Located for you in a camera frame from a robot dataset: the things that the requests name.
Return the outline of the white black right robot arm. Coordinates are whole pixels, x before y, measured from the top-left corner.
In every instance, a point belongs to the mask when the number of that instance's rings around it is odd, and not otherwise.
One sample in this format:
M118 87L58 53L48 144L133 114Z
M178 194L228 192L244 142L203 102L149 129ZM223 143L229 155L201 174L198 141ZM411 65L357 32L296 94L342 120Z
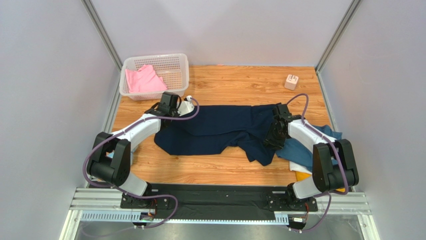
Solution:
M286 104L272 110L273 121L264 145L282 149L294 139L312 153L312 175L287 186L281 201L291 210L304 209L315 196L347 189L359 183L359 173L352 144L317 131L301 115L290 113Z

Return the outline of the navy blue t shirt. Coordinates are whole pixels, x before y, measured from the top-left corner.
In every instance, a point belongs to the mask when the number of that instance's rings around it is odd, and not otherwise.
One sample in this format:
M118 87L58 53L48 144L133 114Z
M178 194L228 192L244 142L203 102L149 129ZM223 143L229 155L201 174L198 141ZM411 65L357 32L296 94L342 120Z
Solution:
M192 119L172 121L155 134L155 144L169 155L218 155L227 147L242 149L250 162L272 163L275 150L264 140L274 120L275 104L203 105Z

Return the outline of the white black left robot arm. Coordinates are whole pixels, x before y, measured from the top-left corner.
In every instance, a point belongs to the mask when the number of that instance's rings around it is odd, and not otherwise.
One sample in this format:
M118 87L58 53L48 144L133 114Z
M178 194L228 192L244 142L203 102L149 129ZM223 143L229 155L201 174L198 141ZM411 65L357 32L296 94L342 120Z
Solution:
M147 137L178 118L182 103L178 94L164 92L159 102L129 126L114 133L98 133L82 168L83 176L90 185L115 188L123 193L125 200L141 202L144 208L153 205L155 197L150 195L150 183L131 172L132 151Z

